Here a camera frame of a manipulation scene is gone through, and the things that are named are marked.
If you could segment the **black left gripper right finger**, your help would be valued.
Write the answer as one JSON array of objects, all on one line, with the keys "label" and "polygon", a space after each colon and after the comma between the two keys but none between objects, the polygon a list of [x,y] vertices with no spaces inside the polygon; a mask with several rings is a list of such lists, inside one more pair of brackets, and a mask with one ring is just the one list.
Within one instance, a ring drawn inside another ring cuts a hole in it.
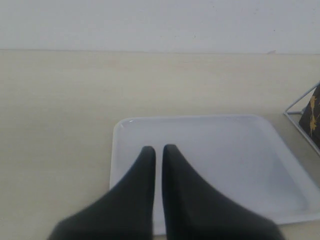
[{"label": "black left gripper right finger", "polygon": [[169,240],[283,240],[277,225],[206,182],[178,147],[162,156],[162,202]]}]

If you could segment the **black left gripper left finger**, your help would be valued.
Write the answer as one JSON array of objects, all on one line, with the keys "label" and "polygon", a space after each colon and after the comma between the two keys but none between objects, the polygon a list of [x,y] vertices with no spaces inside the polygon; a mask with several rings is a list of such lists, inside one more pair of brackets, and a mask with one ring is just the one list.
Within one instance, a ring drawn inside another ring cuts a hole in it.
[{"label": "black left gripper left finger", "polygon": [[123,178],[99,200],[60,221],[50,240],[151,240],[156,153],[144,146]]}]

